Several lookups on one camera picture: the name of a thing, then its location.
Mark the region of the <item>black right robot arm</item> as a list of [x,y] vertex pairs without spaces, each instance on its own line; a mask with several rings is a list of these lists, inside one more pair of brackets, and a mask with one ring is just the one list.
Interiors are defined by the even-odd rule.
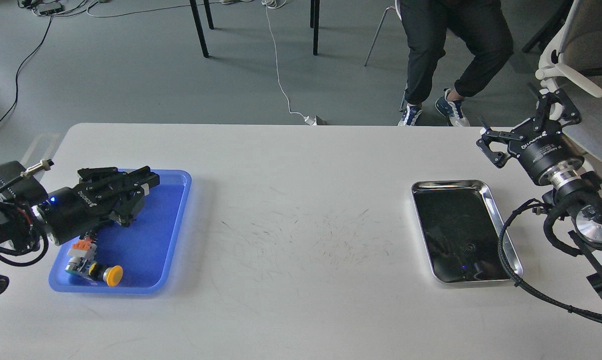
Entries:
[[532,296],[602,324],[602,314],[562,303],[525,282],[509,264],[503,245],[506,229],[522,212],[546,214],[545,237],[567,255],[583,255],[590,262],[595,273],[587,280],[602,299],[602,264],[593,255],[595,250],[602,251],[602,178],[593,170],[579,174],[586,161],[563,131],[581,120],[563,89],[545,90],[538,97],[533,117],[509,131],[485,125],[476,144],[497,168],[515,158],[535,185],[554,187],[542,200],[532,198],[520,205],[498,230],[499,260],[507,275]]

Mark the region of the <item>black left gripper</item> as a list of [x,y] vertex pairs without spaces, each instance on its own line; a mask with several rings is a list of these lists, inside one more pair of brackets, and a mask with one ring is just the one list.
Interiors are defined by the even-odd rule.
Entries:
[[143,209],[149,190],[160,184],[159,175],[149,166],[131,171],[116,167],[82,168],[77,174],[77,186],[54,191],[48,199],[32,207],[47,239],[56,246],[108,221],[129,227]]

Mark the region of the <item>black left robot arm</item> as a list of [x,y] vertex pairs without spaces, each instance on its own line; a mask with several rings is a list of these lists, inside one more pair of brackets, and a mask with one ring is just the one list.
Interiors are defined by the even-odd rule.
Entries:
[[[129,227],[150,189],[159,185],[159,175],[148,166],[130,172],[82,168],[76,186],[47,193],[35,174],[52,165],[51,159],[31,167],[18,161],[0,164],[0,261],[27,267],[45,256],[49,242],[60,246],[74,240],[66,271],[109,287],[118,285],[122,267],[95,260],[97,232],[111,223]],[[0,275],[0,294],[9,282]]]

